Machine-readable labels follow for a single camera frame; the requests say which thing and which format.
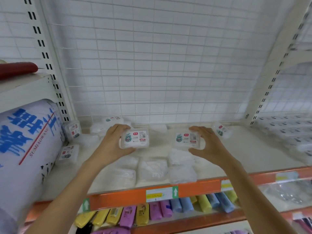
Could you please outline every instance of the purple bottle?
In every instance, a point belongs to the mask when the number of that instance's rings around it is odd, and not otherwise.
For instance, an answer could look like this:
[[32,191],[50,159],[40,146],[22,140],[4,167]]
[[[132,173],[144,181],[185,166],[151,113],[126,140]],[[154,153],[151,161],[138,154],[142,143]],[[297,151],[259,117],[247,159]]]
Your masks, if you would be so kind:
[[160,207],[163,213],[163,217],[172,217],[172,209],[169,200],[160,201]]
[[150,203],[150,217],[151,217],[151,220],[161,220],[162,214],[161,214],[160,202]]
[[92,232],[92,234],[130,234],[130,230],[125,228],[107,228],[102,229],[96,232]]
[[135,219],[135,210],[135,205],[124,207],[119,221],[119,226],[131,228],[133,220]]

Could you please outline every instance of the orange shelf edge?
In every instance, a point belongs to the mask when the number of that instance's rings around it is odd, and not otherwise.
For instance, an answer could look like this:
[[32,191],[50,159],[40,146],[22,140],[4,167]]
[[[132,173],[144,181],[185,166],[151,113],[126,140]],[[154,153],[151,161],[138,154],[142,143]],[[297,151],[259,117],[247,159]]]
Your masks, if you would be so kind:
[[[281,214],[285,219],[292,220],[293,213],[295,212],[301,212],[304,216],[311,216],[312,206],[281,212]],[[144,227],[136,227],[131,229],[131,234],[172,234],[244,220],[246,220],[246,217],[243,210],[236,209],[231,213],[213,213],[175,221],[151,224]]]
[[[275,183],[276,173],[297,171],[299,178],[312,177],[312,167],[300,167],[287,170],[275,170],[261,173],[251,173],[250,177],[256,185]],[[193,195],[209,194],[220,192],[221,180],[227,177],[215,177],[213,179],[199,180],[197,182],[179,184],[179,197],[189,197]],[[105,194],[89,195],[90,209],[98,210],[112,207],[125,207],[146,202],[146,190],[171,187],[172,185],[143,187],[131,190],[115,191]],[[51,201],[36,202],[30,210],[26,222],[34,221]]]

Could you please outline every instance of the hand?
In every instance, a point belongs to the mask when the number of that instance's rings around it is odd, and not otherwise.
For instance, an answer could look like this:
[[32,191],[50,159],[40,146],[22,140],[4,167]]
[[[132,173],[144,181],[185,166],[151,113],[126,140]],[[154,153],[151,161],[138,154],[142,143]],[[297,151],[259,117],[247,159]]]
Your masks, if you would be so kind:
[[98,148],[89,158],[94,165],[103,169],[105,166],[118,160],[119,158],[131,154],[135,148],[121,149],[119,147],[119,138],[124,130],[130,129],[128,125],[115,124],[111,126]]
[[202,157],[222,169],[231,159],[234,159],[211,128],[192,126],[189,130],[197,131],[206,142],[205,148],[202,150],[189,149],[191,154]]

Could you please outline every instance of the right hand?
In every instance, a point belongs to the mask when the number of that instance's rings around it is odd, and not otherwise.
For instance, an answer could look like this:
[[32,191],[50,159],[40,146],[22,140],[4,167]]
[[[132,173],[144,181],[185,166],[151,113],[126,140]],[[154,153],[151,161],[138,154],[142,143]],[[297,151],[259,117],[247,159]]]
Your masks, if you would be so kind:
[[191,154],[202,157],[213,164],[218,165],[222,169],[228,162],[230,162],[229,160],[234,159],[211,128],[192,126],[189,130],[197,131],[206,142],[205,148],[202,150],[193,148],[189,149]]

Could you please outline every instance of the red cylindrical object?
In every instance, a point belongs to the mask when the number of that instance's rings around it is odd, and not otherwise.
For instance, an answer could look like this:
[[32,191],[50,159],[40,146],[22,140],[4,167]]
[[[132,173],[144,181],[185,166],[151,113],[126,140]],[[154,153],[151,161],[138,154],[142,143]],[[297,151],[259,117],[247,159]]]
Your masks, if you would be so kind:
[[38,66],[32,62],[4,63],[0,64],[0,80],[37,71]]

